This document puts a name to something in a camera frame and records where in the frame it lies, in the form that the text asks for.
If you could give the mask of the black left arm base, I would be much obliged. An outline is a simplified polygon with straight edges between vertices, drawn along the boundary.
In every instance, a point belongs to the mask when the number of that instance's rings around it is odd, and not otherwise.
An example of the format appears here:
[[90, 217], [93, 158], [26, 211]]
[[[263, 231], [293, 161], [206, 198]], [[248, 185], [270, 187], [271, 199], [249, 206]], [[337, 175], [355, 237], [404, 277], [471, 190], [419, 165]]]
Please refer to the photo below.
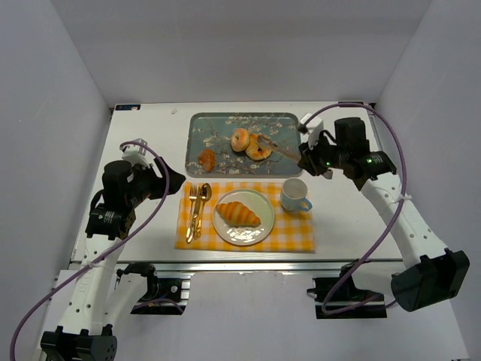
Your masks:
[[159, 272], [151, 263], [131, 262], [116, 270], [115, 289], [124, 275], [139, 275], [146, 285], [145, 294], [136, 302], [131, 314], [181, 315], [185, 311], [190, 290], [188, 278]]

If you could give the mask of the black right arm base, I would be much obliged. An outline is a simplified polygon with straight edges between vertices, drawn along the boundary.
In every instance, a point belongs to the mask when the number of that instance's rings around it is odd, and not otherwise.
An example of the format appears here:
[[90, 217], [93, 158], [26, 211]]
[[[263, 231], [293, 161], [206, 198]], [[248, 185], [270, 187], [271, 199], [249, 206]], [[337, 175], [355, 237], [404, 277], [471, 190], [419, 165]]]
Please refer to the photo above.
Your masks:
[[359, 308], [348, 310], [339, 314], [326, 314], [322, 311], [323, 302], [331, 288], [347, 273], [353, 266], [353, 262], [344, 265], [340, 273], [335, 277], [317, 277], [313, 279], [313, 286], [307, 289], [307, 295], [315, 302], [316, 318], [318, 320], [354, 320], [354, 319], [385, 319], [387, 311], [385, 309], [385, 298], [379, 293], [368, 290], [360, 290], [354, 286], [352, 278], [349, 278], [339, 290], [329, 299], [325, 308], [327, 311], [336, 311], [341, 308], [365, 302]]

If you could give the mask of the striped croissant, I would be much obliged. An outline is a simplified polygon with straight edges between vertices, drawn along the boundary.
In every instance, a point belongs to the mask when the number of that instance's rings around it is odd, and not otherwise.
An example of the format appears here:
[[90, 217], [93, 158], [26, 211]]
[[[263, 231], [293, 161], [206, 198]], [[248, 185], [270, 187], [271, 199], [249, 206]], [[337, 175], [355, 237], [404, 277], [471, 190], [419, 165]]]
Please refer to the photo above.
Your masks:
[[217, 213], [230, 226], [257, 227], [260, 218], [241, 202], [228, 202], [216, 206]]

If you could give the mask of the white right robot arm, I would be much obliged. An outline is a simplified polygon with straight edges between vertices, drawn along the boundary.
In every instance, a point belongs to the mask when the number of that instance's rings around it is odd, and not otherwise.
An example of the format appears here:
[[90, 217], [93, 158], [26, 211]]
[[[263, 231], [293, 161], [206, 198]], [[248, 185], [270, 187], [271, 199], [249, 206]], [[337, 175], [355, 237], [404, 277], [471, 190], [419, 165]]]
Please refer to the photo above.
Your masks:
[[299, 166], [326, 178], [341, 170], [386, 225], [361, 258], [341, 269], [322, 303], [327, 305], [339, 290], [352, 297], [367, 293], [369, 298], [323, 312], [349, 312], [379, 295], [392, 296], [408, 312], [456, 297], [470, 266], [466, 253], [451, 251], [431, 230], [406, 194], [405, 165], [395, 165], [388, 154], [371, 149], [365, 122], [347, 117], [335, 121], [333, 132], [321, 123], [313, 129], [302, 124], [299, 130], [308, 135], [299, 147]]

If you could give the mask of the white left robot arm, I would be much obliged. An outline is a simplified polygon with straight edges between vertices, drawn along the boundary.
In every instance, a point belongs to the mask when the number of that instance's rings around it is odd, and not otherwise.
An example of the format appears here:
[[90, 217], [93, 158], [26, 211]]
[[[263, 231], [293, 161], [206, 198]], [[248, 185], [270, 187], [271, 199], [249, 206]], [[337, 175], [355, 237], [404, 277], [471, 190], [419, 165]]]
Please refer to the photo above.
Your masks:
[[177, 193], [185, 180], [162, 158], [149, 164], [142, 156], [124, 156], [104, 167], [102, 187], [89, 206], [81, 274], [59, 325], [41, 337], [48, 360], [114, 359], [115, 327], [156, 279], [152, 264], [134, 262], [119, 272], [119, 288], [108, 292], [124, 241], [132, 235], [135, 209], [145, 200]]

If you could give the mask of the steel serving tongs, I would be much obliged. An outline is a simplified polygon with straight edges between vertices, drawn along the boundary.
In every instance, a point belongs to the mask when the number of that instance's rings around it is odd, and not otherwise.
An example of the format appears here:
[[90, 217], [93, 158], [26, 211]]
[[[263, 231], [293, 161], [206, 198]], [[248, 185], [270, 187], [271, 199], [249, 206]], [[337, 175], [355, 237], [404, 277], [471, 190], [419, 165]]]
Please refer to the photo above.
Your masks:
[[260, 135], [257, 142], [260, 147], [281, 154], [282, 156], [292, 160], [300, 169], [308, 171], [307, 163], [303, 160], [302, 155], [298, 150], [288, 150], [286, 147], [281, 147], [277, 143], [268, 140], [264, 135]]

